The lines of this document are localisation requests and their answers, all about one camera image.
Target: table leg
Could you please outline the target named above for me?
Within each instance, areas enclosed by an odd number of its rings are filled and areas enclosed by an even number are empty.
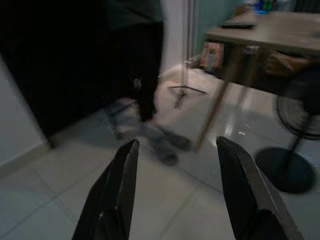
[[[219,112],[219,108],[220,108],[221,104],[223,103],[223,98],[224,98],[224,95],[228,89],[228,85],[230,82],[232,82],[235,79],[235,77],[239,73],[241,61],[244,56],[243,50],[244,50],[244,46],[237,45],[235,50],[232,52],[230,63],[229,63],[229,65],[226,69],[226,72],[225,72],[225,78],[224,78],[223,84],[219,88],[217,93],[215,94],[216,98],[213,100],[214,102],[213,102],[212,110],[209,113],[209,115],[207,116],[205,125],[203,126],[203,128],[201,130],[201,133],[200,133],[200,136],[199,136],[197,142],[195,143],[195,151],[198,151],[200,149],[209,128],[213,127],[213,124],[214,124],[214,122],[217,118],[218,112]]]
[[[250,57],[249,61],[249,66],[250,69],[248,73],[245,75],[245,82],[242,86],[241,93],[239,95],[239,98],[237,100],[237,106],[241,106],[243,100],[245,99],[247,93],[248,93],[248,88],[252,86],[255,77],[257,75],[257,71],[259,69],[259,63],[260,60],[262,59],[263,55],[265,53],[265,50],[262,48],[258,48],[255,54],[252,54]]]

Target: baseboard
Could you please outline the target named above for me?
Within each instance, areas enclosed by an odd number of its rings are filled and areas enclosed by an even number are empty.
[[[41,158],[50,151],[46,141],[43,141],[24,152],[6,160],[0,164],[0,179],[4,178],[16,170],[27,166],[33,161]]]

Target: electric fan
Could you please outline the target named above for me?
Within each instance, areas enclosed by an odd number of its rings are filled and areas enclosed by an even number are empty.
[[[320,65],[296,73],[276,98],[281,123],[296,135],[289,150],[271,147],[255,156],[257,166],[279,190],[308,191],[315,182],[313,167],[300,155],[302,139],[320,139]]]

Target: tabletop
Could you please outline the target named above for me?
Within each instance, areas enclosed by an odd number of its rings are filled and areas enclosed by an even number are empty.
[[[262,48],[320,56],[320,14],[251,10],[227,22],[256,23],[252,29],[214,27],[205,34],[209,41],[255,45]]]

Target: tripod base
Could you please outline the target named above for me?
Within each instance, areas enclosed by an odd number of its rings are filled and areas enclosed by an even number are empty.
[[[280,191],[287,193],[307,192],[315,182],[312,166],[300,155],[293,153],[288,167],[283,167],[289,151],[272,147],[255,156],[257,166]]]
[[[175,108],[180,107],[183,98],[188,95],[187,90],[192,90],[194,92],[201,93],[201,94],[207,94],[207,92],[205,91],[202,91],[193,87],[189,87],[189,86],[170,86],[168,88],[179,89],[179,92],[177,93],[177,96],[176,96]]]

